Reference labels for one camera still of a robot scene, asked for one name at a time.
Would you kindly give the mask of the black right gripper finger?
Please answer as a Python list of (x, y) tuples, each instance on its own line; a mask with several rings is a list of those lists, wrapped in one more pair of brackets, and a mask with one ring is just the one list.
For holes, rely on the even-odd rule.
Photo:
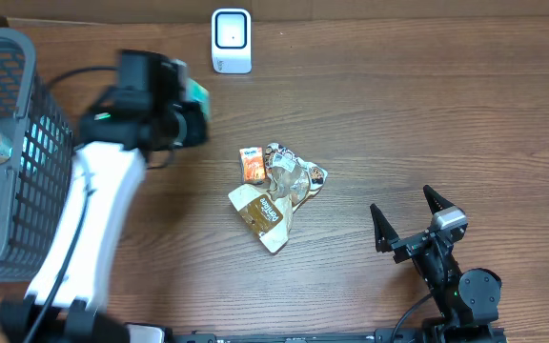
[(375, 228), (376, 250), (390, 252), (392, 245), (399, 240), (399, 236), (376, 204), (370, 206), (370, 212)]
[(423, 187), (423, 193), (432, 214), (455, 206), (455, 204), (440, 195), (429, 185)]

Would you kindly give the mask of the teal tissue packet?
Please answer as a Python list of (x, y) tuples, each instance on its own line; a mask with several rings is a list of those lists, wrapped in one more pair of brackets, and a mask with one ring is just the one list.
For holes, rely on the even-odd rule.
[(190, 102), (197, 102), (206, 121), (211, 120), (211, 105), (209, 92), (192, 78), (186, 83), (186, 98)]

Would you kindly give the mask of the small orange snack packet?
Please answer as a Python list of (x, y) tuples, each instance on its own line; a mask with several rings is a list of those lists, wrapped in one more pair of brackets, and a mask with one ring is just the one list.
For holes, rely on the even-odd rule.
[(262, 184), (266, 179), (263, 150), (261, 147), (249, 147), (239, 150), (242, 182)]

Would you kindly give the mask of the dried mushroom plastic bag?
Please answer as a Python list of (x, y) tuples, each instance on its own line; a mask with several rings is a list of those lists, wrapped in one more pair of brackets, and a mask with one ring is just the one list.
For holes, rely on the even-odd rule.
[(289, 240), (294, 213), (321, 191), (328, 172), (279, 143), (262, 150), (265, 181), (242, 182), (228, 198), (266, 250), (276, 253)]

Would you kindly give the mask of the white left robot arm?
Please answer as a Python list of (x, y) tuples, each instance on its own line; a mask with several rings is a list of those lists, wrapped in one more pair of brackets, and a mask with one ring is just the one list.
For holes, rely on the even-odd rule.
[(116, 82), (78, 122), (72, 178), (51, 248), (21, 300), (0, 304), (9, 342), (171, 342), (170, 329), (106, 313), (112, 264), (150, 157), (208, 139), (209, 94), (188, 65), (118, 53)]

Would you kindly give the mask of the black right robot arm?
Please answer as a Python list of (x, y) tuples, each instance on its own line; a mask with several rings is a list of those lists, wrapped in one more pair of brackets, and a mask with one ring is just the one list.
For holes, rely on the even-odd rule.
[[(370, 206), (376, 250), (390, 252), (396, 263), (412, 261), (429, 289), (391, 330), (376, 330), (376, 338), (383, 342), (505, 342), (504, 330), (492, 326), (498, 320), (500, 277), (483, 268), (464, 272), (453, 257), (454, 244), (467, 231), (465, 211), (428, 185), (423, 193), (432, 214), (430, 225), (406, 238), (399, 237), (376, 204)], [(435, 301), (440, 316), (403, 331), (408, 317), (429, 300)]]

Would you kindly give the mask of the white barcode scanner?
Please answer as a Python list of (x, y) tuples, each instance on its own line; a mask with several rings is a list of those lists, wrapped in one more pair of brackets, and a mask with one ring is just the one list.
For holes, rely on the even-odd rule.
[(252, 16), (241, 8), (216, 10), (211, 20), (213, 69), (223, 74), (252, 71)]

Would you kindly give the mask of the grey plastic mesh basket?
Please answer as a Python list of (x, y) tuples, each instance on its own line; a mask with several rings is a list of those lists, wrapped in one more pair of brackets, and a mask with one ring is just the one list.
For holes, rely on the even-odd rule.
[(56, 232), (71, 180), (73, 134), (23, 33), (0, 28), (0, 283), (29, 281)]

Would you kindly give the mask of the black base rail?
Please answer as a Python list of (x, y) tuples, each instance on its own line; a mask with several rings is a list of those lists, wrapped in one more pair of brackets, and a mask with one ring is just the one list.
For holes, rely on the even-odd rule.
[(213, 333), (173, 334), (173, 343), (423, 343), (437, 342), (421, 329), (400, 329), (392, 340), (392, 329), (376, 329), (371, 333), (297, 333), (215, 335)]

